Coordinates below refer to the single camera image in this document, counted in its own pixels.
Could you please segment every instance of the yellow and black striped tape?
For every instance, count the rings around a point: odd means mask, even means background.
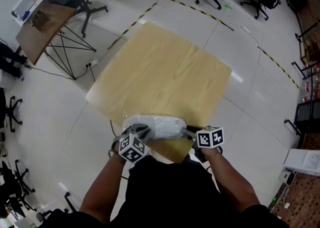
[[[267,57],[269,57],[288,77],[289,79],[293,82],[294,85],[296,85],[296,87],[299,89],[299,86],[297,85],[297,83],[290,77],[290,75],[285,71],[285,69],[282,68],[282,66],[280,64],[278,64],[278,62],[276,60],[274,60],[264,49],[262,49],[261,47],[257,47],[258,49],[260,49]]]
[[[153,9],[153,7],[154,7],[155,5],[157,5],[158,1],[157,1],[156,3],[154,3],[151,7],[149,7],[142,15],[140,15],[140,16],[137,18],[137,20],[136,20],[133,24],[131,24],[131,25],[129,26],[129,28],[126,29],[126,30],[108,47],[107,50],[111,49],[111,48],[118,42],[118,40],[120,40],[121,38],[123,38],[123,36],[124,36],[141,18],[143,18],[143,17],[146,15],[146,13],[148,13],[150,10]],[[200,12],[200,13],[202,13],[202,14],[205,14],[205,15],[207,15],[208,17],[211,17],[211,18],[213,18],[214,20],[216,20],[216,21],[220,22],[221,24],[223,24],[224,26],[228,27],[230,30],[235,31],[235,30],[232,29],[229,25],[225,24],[224,21],[221,21],[220,19],[214,17],[213,15],[211,15],[211,14],[209,14],[209,13],[206,13],[206,12],[200,10],[200,9],[197,9],[197,8],[195,8],[195,7],[193,7],[193,6],[184,4],[184,3],[180,2],[180,1],[177,1],[177,0],[170,0],[170,1],[175,2],[175,3],[179,3],[179,4],[183,5],[183,6],[186,6],[186,7],[188,7],[188,8],[191,8],[192,10],[195,10],[195,11],[198,11],[198,12]]]

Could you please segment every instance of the white wall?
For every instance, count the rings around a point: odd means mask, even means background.
[[[18,0],[0,0],[0,38],[13,50],[18,47],[16,35],[20,26],[11,18],[11,9]]]

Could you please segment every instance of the person's leg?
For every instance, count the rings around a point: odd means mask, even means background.
[[[0,57],[0,69],[5,71],[8,74],[11,74],[16,78],[21,77],[20,70],[17,67],[10,64],[9,62],[7,62],[3,57]]]
[[[9,58],[20,64],[25,64],[27,61],[27,58],[24,55],[19,55],[13,52],[13,50],[10,47],[8,47],[7,45],[1,42],[0,42],[0,56]]]

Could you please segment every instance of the green tape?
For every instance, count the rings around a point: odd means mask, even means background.
[[[226,5],[224,5],[224,7],[225,7],[225,8],[229,8],[229,9],[231,9],[231,10],[232,10],[232,7],[228,6],[227,4],[226,4]]]

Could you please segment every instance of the light wood tabletop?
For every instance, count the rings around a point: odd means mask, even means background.
[[[111,60],[86,99],[119,126],[142,114],[175,116],[205,127],[230,75],[231,69],[214,56],[147,22]],[[192,147],[185,138],[147,145],[175,163]]]
[[[49,21],[44,24],[41,30],[38,30],[31,25],[32,19],[29,19],[15,37],[33,65],[37,63],[57,32],[76,12],[74,8],[50,3],[42,3],[38,10],[44,12],[49,17]]]

